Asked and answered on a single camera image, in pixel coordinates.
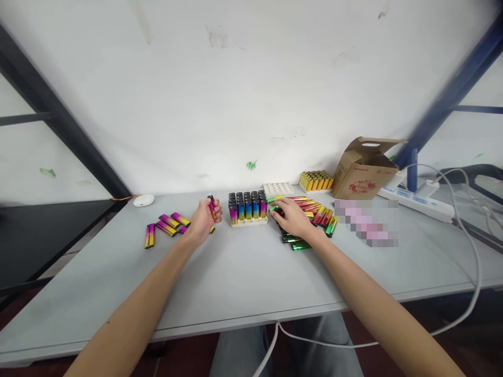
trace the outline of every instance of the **person's right hand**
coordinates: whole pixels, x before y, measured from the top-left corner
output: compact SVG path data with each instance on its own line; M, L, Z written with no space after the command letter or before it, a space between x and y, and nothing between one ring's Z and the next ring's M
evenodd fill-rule
M292 199L278 199L272 205L279 206L284 211L285 218L282 218L274 210L270 210L269 213L288 233L305 239L310 233L316 231L304 211Z

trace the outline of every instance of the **white cable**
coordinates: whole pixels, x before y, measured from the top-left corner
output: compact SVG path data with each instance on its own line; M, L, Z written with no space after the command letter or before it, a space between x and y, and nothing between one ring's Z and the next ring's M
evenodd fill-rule
M458 222L460 228L462 229L462 231L468 237L468 241L470 242L470 245L472 245L473 253L475 254L475 262L476 262L476 265L477 265L477 279L476 279L477 282L475 284L475 290L473 292L472 300L470 301L470 304L468 305L468 308L466 309L465 313L463 313L457 320L455 320L455 321L449 323L448 325L446 325L446 326L444 326L444 327L442 327L442 328L440 328L440 329L438 329L438 330L433 331L433 332L430 333L431 336L435 336L435 335L441 334L441 333L443 333L443 332L445 332L447 330L450 330L454 326L459 325L462 321L464 321L472 313L473 308L475 307L475 304L477 303L477 299L478 299L478 296L479 296L479 293L480 293L480 288L482 286L482 268L480 266L480 256L478 254L477 247L475 246L475 243L473 242L473 239L471 238L470 234L466 230L465 226L461 222L460 216L458 214L457 204L456 204L456 196L454 194L454 189L452 188L451 183L449 182L449 180L447 179L447 177L445 176L445 174L441 173L439 170L437 170L437 169L435 169L435 168L433 168L433 167L431 167L429 165L425 165L425 164L412 164L412 165L409 165L409 166L405 167L404 169L407 169L407 168L409 168L411 166L414 166L414 165L424 166L424 167L433 169L438 174L440 174L440 176L443 179L445 179L447 185L449 186L449 189L451 190L452 202L453 202L453 206L454 206L454 213L456 215L457 222ZM466 178L466 185L468 186L468 184L469 184L468 176L466 175L466 173L464 171L463 171L463 173L464 173L465 178ZM289 332L285 331L285 329L283 329L283 327L281 326L280 322L276 322L276 327L275 327L275 332L274 332L274 338L272 340L271 346L269 347L269 350L267 351L264 359L262 360L262 363L260 363L260 366L258 367L258 369L255 372L255 374L253 375L253 377L258 377L260 375L260 373L264 369L267 361L269 360L269 357L272 354L272 349L274 348L274 345L276 344L276 339L278 337L278 327L281 329L281 331L283 331L283 333L285 333L285 335L288 335L291 338L298 339L298 340L303 340L303 341L306 341L306 342L309 342L309 343L314 343L314 344L318 344L318 345L322 345L322 346L327 346L327 347L336 347L336 348L362 348L362 347L375 346L375 345L379 344L379 342L372 342L372 343L365 343L365 344L361 344L361 345L351 345L351 346L348 346L348 345L338 345L338 344L331 344L331 343L323 343L323 342L319 342L319 341L316 341L316 340L301 338L301 337L295 336L293 334L290 334Z
M253 374L253 377L259 377L260 376L260 374L262 373L262 370L264 370L264 367L267 364L267 361L271 357L272 350L273 350L273 348L274 348L274 346L276 344L276 339L278 339L278 325L281 326L281 324L279 322L276 322L276 328L274 330L274 337L272 339L271 345L269 346L269 349L267 350L267 353L264 356L264 359L262 360L262 362L258 366L257 370Z
M450 169L448 172L444 173L445 175L453 172L453 171L460 171L462 172L462 174L465 176L465 181L466 181L466 195L468 195L468 197L480 208L480 210L486 215L486 225L487 225L487 229L489 230L489 233L491 233L494 237L498 238L498 239L501 239L499 238L498 236L496 236L493 232L493 230L491 229L491 225L490 225L490 219L493 219L498 225L499 227L501 228L501 230L503 230L503 223L501 222L501 220L496 216L496 214L494 213L493 209L487 204L485 203L484 201L480 200L480 199L477 199L475 197L473 197L470 193L470 184L469 184L469 179L468 179L468 175L466 174L466 172L461 169L461 168L455 168L455 169ZM435 182L438 182L440 179L442 178L442 176L439 176Z

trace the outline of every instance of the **blurred object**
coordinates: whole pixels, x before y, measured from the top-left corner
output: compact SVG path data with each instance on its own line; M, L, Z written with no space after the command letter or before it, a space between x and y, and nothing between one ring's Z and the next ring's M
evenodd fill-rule
M454 169L454 168L442 169L440 171L445 174L449 170L452 170L452 169ZM463 169L465 171L466 175L468 175L469 186L471 188L473 188L474 190L487 196L488 198L494 200L495 202L497 202L499 204L503 204L503 197L500 194L496 193L498 191L502 192L501 189L498 190L499 187L494 187L493 191L495 191L495 192L491 192L491 191L485 189L484 187L481 187L476 182L476 179L479 175L494 178L499 181L503 181L503 170L502 169L500 169L494 165L490 165L490 164L470 165L470 166L466 166L466 167L459 168L459 169ZM447 179L449 179L449 181L452 184L465 183L465 177L463 176L462 172L460 172L460 171L453 171L453 172L447 174L446 176L447 176ZM439 183L445 184L445 180L440 179ZM490 188L491 184L485 184L485 186L487 188Z

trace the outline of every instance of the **wall stain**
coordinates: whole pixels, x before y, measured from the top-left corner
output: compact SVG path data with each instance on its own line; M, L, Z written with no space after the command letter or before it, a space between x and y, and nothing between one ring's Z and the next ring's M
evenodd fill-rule
M148 23L147 16L145 15L145 11L141 6L140 0L130 0L131 7L133 8L133 13L135 14L136 21L140 26L143 37L145 38L146 43L149 45L152 43L154 38L152 34L152 29L150 28L150 24Z
M92 185L91 181L88 180L77 181L76 184L83 187Z
M56 178L56 173L54 173L53 169L40 168L40 173L42 173L45 176L48 176L49 178Z
M227 48L227 33L222 30L215 30L212 27L206 26L206 32L208 33L208 41L210 42L211 48Z
M389 12L389 1L382 7L381 12L379 13L379 16L377 16L377 19L381 19L382 17L386 17Z
M344 68L347 65L360 63L360 60L360 52L353 46L337 55L332 64L335 68Z
M258 160L255 160L255 162L248 161L246 163L246 167L248 168L249 171L252 171L254 168L257 167L257 161Z

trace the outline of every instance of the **computer mouse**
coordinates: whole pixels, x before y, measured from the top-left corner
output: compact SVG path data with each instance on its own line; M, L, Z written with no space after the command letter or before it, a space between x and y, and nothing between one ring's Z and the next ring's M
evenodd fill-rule
M152 194L140 195L133 202L135 207L145 207L154 202L156 198Z

